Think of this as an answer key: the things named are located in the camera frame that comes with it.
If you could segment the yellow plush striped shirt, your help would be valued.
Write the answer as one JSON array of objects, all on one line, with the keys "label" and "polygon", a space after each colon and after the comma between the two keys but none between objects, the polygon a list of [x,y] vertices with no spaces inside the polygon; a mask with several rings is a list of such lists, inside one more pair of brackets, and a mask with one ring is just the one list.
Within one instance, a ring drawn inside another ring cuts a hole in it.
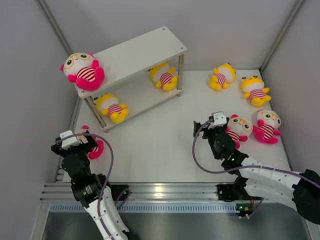
[{"label": "yellow plush striped shirt", "polygon": [[216,91],[228,89],[236,79],[236,70],[228,62],[213,69],[213,75],[209,79],[209,86]]}]

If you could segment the yellow plush with black eyes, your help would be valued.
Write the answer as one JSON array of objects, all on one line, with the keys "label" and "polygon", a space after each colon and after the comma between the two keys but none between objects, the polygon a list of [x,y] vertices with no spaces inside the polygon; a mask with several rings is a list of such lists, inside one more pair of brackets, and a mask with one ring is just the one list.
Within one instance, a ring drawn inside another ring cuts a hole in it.
[{"label": "yellow plush with black eyes", "polygon": [[256,75],[242,77],[241,90],[244,92],[244,98],[254,107],[261,107],[272,99],[268,95],[270,89],[265,87],[264,81]]}]

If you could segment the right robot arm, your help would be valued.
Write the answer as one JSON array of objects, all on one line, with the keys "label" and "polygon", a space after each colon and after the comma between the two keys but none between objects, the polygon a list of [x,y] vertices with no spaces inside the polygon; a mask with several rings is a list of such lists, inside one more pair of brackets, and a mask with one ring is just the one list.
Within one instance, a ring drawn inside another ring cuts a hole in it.
[{"label": "right robot arm", "polygon": [[204,124],[193,123],[193,139],[200,133],[208,141],[213,157],[221,160],[221,174],[237,175],[233,186],[235,196],[272,200],[297,211],[304,219],[320,223],[320,176],[313,170],[295,172],[271,167],[236,149],[226,133],[226,125],[214,125],[212,119]]}]

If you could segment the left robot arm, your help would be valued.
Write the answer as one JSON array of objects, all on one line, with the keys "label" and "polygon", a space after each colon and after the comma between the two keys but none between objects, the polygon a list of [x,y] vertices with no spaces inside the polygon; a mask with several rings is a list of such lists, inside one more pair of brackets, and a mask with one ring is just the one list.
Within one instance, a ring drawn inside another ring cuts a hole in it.
[{"label": "left robot arm", "polygon": [[[111,160],[107,175],[91,172],[88,153],[98,146],[94,137],[109,148]],[[91,216],[102,238],[128,240],[130,230],[120,217],[112,197],[113,187],[108,184],[114,164],[114,152],[108,141],[89,131],[74,134],[68,130],[55,139],[51,150],[62,157],[61,167],[70,177],[73,196]]]}]

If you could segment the pink plush near left arm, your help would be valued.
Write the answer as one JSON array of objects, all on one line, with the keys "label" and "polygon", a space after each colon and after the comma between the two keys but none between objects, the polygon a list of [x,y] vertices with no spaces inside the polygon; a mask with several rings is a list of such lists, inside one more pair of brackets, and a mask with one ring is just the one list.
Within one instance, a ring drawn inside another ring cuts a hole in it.
[{"label": "pink plush near left arm", "polygon": [[[79,133],[86,133],[89,131],[89,127],[87,125],[83,125],[81,130],[79,131]],[[77,136],[78,140],[80,140],[82,143],[86,144],[88,141],[86,139],[86,136]],[[89,160],[95,160],[95,159],[98,159],[103,151],[104,151],[104,142],[100,139],[97,139],[97,137],[93,136],[92,137],[96,143],[97,143],[97,146],[94,147],[88,154],[87,154],[87,157]]]}]

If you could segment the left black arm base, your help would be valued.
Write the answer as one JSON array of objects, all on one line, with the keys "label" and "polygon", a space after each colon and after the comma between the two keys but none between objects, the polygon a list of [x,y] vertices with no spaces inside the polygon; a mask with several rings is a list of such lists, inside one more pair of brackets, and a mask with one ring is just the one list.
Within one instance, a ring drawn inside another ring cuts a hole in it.
[{"label": "left black arm base", "polygon": [[130,194],[130,189],[127,184],[112,184],[109,187],[114,201],[124,201]]}]

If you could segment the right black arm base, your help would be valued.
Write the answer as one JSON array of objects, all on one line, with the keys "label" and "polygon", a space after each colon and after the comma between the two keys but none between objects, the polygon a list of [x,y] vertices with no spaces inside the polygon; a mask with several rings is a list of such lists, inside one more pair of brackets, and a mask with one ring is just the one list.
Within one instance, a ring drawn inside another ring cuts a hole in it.
[{"label": "right black arm base", "polygon": [[218,184],[217,197],[224,202],[233,202],[237,200],[249,200],[250,196],[245,189],[235,184]]}]

